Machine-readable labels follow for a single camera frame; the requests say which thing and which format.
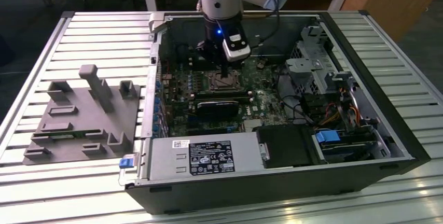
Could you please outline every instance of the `floor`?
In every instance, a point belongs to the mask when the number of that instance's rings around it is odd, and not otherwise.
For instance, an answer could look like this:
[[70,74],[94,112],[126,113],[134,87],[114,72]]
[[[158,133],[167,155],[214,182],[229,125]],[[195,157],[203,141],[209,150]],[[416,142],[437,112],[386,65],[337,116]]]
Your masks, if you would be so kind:
[[[173,7],[169,0],[159,2]],[[146,10],[143,0],[0,0],[0,36],[15,59],[0,66],[0,121],[21,91],[63,11]],[[443,91],[443,0],[434,0],[421,20],[400,42],[436,86]],[[2,50],[0,64],[6,59]]]

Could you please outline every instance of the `white label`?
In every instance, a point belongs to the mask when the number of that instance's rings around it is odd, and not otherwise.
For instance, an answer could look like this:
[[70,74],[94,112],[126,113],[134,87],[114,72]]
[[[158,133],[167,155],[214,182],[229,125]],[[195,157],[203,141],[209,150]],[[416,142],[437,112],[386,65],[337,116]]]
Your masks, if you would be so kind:
[[189,147],[190,147],[190,140],[173,141],[173,148],[189,148]]

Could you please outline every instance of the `power supply label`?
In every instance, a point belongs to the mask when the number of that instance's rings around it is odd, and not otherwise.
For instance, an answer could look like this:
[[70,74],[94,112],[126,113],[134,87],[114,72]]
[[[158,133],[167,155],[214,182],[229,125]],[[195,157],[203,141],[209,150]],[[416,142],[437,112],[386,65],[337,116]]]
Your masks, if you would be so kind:
[[235,172],[231,141],[190,144],[191,175]]

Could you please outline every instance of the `slotted fixture plate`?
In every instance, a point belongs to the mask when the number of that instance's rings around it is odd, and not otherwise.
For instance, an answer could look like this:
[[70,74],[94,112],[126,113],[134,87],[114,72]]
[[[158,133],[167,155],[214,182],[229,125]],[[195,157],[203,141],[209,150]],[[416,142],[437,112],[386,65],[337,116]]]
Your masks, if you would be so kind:
[[[113,37],[106,36],[150,34],[147,25],[150,13],[78,12],[73,19],[63,19],[54,32],[54,41],[50,40],[43,52],[42,65],[39,63],[37,65],[42,69],[35,75],[35,82],[31,81],[25,86],[30,89],[30,93],[26,95],[26,100],[19,102],[17,116],[11,117],[11,127],[0,134],[5,139],[0,145],[3,166],[0,167],[0,222],[213,224],[292,221],[309,223],[441,221],[443,216],[441,94],[369,17],[358,12],[333,13],[332,16],[348,37],[362,38],[353,46],[365,61],[397,60],[400,66],[382,65],[369,69],[433,157],[432,162],[405,175],[386,178],[357,193],[211,209],[171,216],[153,216],[146,213],[123,191],[123,186],[118,182],[119,159],[22,165],[25,148],[31,142],[31,134],[50,100],[46,90],[51,80],[67,79],[71,87],[87,87],[87,83],[75,76],[74,71],[79,69],[77,66],[83,60],[98,60],[99,64],[99,60],[106,59],[110,62],[101,63],[106,67],[102,67],[105,72],[99,76],[107,79],[110,86],[118,86],[122,80],[133,80],[135,84],[146,85],[149,64],[143,65],[141,59],[150,58],[150,41],[141,41],[141,36],[135,36],[135,40],[119,43],[111,41]],[[97,38],[94,37],[86,39],[85,43],[61,44],[75,44],[65,46],[74,49],[55,52],[62,38],[70,41],[73,38],[66,37],[89,35],[105,35],[103,42],[101,40],[98,42],[109,45],[98,49],[95,43],[89,42]],[[380,37],[384,43],[380,43],[378,38],[370,39],[366,43],[365,37]],[[142,88],[137,138],[142,133],[145,95],[146,90]],[[129,176],[135,177],[135,170],[129,172]]]

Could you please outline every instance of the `blue plastic tab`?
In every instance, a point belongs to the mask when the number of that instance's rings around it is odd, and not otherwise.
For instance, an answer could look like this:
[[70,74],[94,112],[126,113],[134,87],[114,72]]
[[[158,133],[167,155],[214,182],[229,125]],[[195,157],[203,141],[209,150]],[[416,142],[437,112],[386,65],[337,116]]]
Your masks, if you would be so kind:
[[317,138],[320,143],[341,141],[340,133],[334,130],[318,132]]
[[122,158],[119,167],[121,169],[134,168],[134,158]]

